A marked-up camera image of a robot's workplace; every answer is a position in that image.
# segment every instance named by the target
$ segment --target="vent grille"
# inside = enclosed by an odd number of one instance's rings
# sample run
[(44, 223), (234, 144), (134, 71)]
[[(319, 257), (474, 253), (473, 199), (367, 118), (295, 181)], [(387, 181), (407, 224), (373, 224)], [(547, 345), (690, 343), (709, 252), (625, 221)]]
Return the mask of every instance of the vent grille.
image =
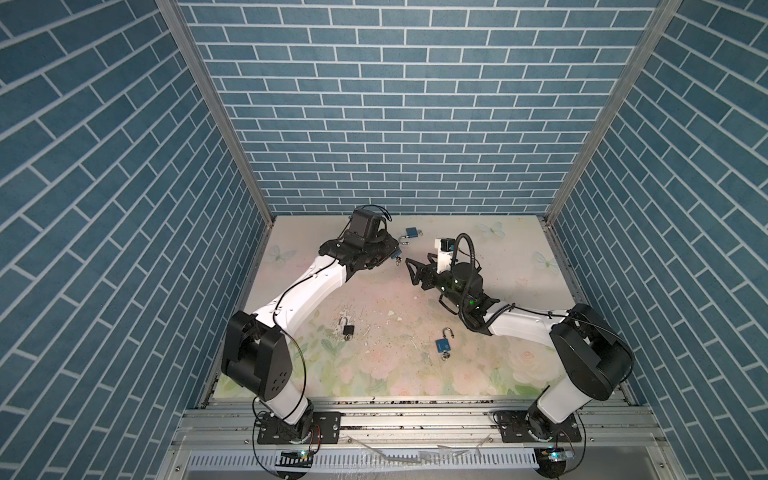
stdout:
[[(275, 469), (275, 461), (280, 450), (275, 453), (259, 453), (259, 460), (269, 468)], [(401, 470), (461, 470), (461, 469), (510, 469), (538, 468), (533, 449), (499, 448), (481, 450), (480, 455), (470, 450), (464, 455), (434, 452), (428, 449), (384, 449), (383, 458), (365, 449), (328, 449), (315, 455), (311, 471), (313, 473), (344, 472), (391, 472)], [(402, 462), (392, 458), (401, 458)], [(285, 458), (282, 463), (289, 463)], [(195, 451), (190, 455), (188, 471), (259, 471), (252, 452), (222, 452), (221, 450)], [(285, 472), (305, 472), (305, 468), (280, 467)]]

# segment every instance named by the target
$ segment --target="floral tabletop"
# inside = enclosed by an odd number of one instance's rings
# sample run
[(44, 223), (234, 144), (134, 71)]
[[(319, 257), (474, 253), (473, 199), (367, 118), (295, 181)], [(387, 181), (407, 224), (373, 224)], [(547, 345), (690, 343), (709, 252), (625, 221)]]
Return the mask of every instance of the floral tabletop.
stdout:
[[(256, 310), (297, 280), (319, 245), (336, 237), (346, 221), (342, 216), (278, 217), (246, 310)], [(489, 296), (543, 310), (573, 306), (537, 217), (398, 216), (389, 223), (389, 232), (399, 238), (407, 227), (416, 227), (423, 235), (402, 246), (403, 259), (427, 263), (435, 238), (465, 232), (475, 244)], [(294, 335), (306, 360), (307, 396), (531, 399), (564, 375), (553, 349), (523, 339), (472, 333), (438, 298), (435, 290), (411, 284), (405, 264), (387, 261), (356, 273)], [(342, 316), (355, 326), (349, 341), (341, 335)], [(435, 341), (446, 327), (455, 338), (448, 334), (451, 355), (443, 360)], [(290, 348), (292, 380), (301, 388), (301, 362), (293, 345)], [(226, 376), (214, 393), (218, 399), (252, 397)]]

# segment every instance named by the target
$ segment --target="aluminum frame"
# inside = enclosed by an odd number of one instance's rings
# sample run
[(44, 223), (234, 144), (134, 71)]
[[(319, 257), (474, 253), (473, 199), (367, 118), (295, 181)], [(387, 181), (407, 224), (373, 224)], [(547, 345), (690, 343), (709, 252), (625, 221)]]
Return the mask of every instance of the aluminum frame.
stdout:
[[(259, 266), (261, 265), (262, 260), (264, 259), (266, 244), (270, 241), (272, 228), (272, 225), (267, 225), (264, 229), (264, 232), (261, 234), (261, 238), (259, 239), (259, 246), (256, 248), (256, 252), (253, 255), (253, 262), (250, 264), (248, 275), (246, 276), (245, 283), (243, 284), (243, 289), (240, 291), (240, 296), (237, 298), (237, 302), (235, 303), (236, 310), (242, 310), (245, 308), (250, 289), (253, 287), (253, 282), (256, 281), (256, 273), (259, 270)], [(203, 389), (200, 391), (200, 396), (197, 397), (197, 402), (195, 402), (202, 409), (208, 405), (208, 399), (211, 395), (213, 395), (214, 390), (216, 389), (216, 382), (218, 382), (220, 375), (219, 366), (221, 365), (222, 352), (223, 344), (222, 342), (219, 342), (219, 347), (216, 349), (214, 362), (211, 364), (210, 369), (208, 370), (205, 383), (203, 384)]]
[(614, 118), (616, 118), (627, 95), (629, 95), (632, 90), (634, 82), (640, 77), (640, 73), (648, 62), (650, 54), (654, 52), (656, 45), (659, 43), (659, 40), (661, 40), (661, 35), (667, 30), (667, 26), (669, 26), (682, 1), (683, 0), (661, 0), (654, 10), (654, 13), (648, 21), (648, 25), (643, 32), (643, 36), (640, 38), (637, 46), (632, 50), (629, 59), (627, 59), (627, 64), (621, 72), (621, 76), (616, 80), (616, 85), (608, 96), (608, 100), (605, 102), (605, 106), (600, 110), (598, 118), (594, 121), (592, 129), (584, 139), (584, 143), (581, 145), (581, 149), (576, 155), (571, 169), (565, 175), (562, 185), (554, 195), (554, 199), (549, 205), (549, 208), (547, 208), (547, 212), (544, 215), (547, 224), (552, 225), (563, 210), (565, 202), (568, 200), (568, 196), (571, 195), (579, 178), (581, 178), (581, 175), (587, 169), (589, 162), (592, 161), (594, 152), (603, 141), (605, 134), (608, 132), (608, 128), (611, 126)]
[[(551, 226), (541, 221), (561, 272), (574, 301), (585, 301), (584, 290)], [(217, 378), (218, 363), (212, 375)], [(208, 396), (215, 383), (210, 384)], [(343, 414), (339, 444), (335, 449), (359, 449), (358, 440), (378, 449), (433, 449), (437, 445), (474, 448), (483, 442), (484, 451), (515, 447), (542, 447), (552, 443), (521, 442), (505, 444), (490, 412), (525, 410), (530, 399), (505, 396), (424, 397), (349, 397), (315, 398), (317, 412), (339, 411)], [(645, 447), (654, 463), (659, 480), (682, 480), (682, 470), (649, 406), (633, 405), (628, 385), (622, 385), (604, 402), (589, 402), (580, 412), (587, 444), (592, 446)], [(188, 409), (168, 449), (157, 478), (177, 480), (184, 477), (193, 452), (209, 450), (243, 451), (253, 447), (258, 452), (273, 451), (273, 445), (251, 445), (253, 413), (250, 399), (213, 399), (202, 409)]]
[(203, 95), (203, 100), (205, 100), (208, 110), (210, 110), (210, 114), (219, 128), (224, 143), (227, 144), (227, 148), (232, 154), (232, 159), (243, 177), (250, 196), (264, 217), (267, 226), (271, 227), (275, 218), (270, 211), (270, 205), (266, 201), (261, 187), (259, 187), (253, 168), (248, 162), (248, 156), (240, 143), (240, 139), (237, 138), (230, 116), (227, 114), (227, 109), (224, 108), (224, 103), (214, 86), (214, 81), (211, 79), (202, 55), (200, 55), (200, 50), (197, 49), (192, 31), (184, 19), (184, 13), (181, 11), (179, 2), (177, 0), (156, 0), (156, 3), (160, 9), (160, 14), (163, 15), (163, 20), (168, 25), (170, 35), (176, 41), (181, 56), (184, 57), (184, 61), (190, 69), (200, 94)]

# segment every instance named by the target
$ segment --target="padlock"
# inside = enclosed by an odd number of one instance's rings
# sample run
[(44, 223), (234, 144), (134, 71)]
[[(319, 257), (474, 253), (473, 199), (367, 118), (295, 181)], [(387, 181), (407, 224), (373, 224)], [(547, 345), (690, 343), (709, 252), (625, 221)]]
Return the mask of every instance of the padlock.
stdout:
[(349, 341), (349, 339), (352, 338), (352, 335), (355, 334), (355, 326), (354, 325), (347, 325), (347, 322), (349, 320), (343, 316), (339, 319), (339, 325), (341, 325), (341, 322), (344, 322), (344, 328), (342, 329), (341, 334), (344, 335), (344, 341)]
[(453, 330), (450, 329), (450, 327), (446, 327), (442, 329), (442, 338), (435, 340), (435, 344), (437, 345), (437, 353), (441, 354), (441, 357), (443, 360), (446, 360), (451, 356), (449, 353), (451, 351), (451, 344), (448, 343), (448, 337), (445, 336), (445, 331), (448, 330), (451, 333), (451, 338), (456, 338), (453, 336)]

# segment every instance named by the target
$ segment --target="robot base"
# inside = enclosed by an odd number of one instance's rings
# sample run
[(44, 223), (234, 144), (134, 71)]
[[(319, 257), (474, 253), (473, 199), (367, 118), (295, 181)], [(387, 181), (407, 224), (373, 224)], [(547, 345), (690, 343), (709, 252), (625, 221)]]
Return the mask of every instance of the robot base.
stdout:
[[(320, 427), (322, 443), (326, 445), (339, 443), (340, 424), (341, 412), (314, 412), (312, 414), (312, 420), (310, 421), (310, 425), (318, 425)], [(259, 445), (293, 445), (291, 440), (295, 440), (295, 438), (286, 435), (283, 427), (284, 425), (280, 420), (274, 419), (273, 422), (268, 421), (266, 425), (259, 430), (257, 443)]]
[[(502, 434), (502, 442), (504, 443), (549, 441), (548, 439), (539, 439), (531, 433), (528, 412), (525, 410), (499, 410), (493, 412), (493, 419), (498, 425), (498, 431)], [(561, 424), (559, 430), (558, 441), (567, 442), (568, 439), (573, 444), (581, 441), (581, 432), (573, 414)]]

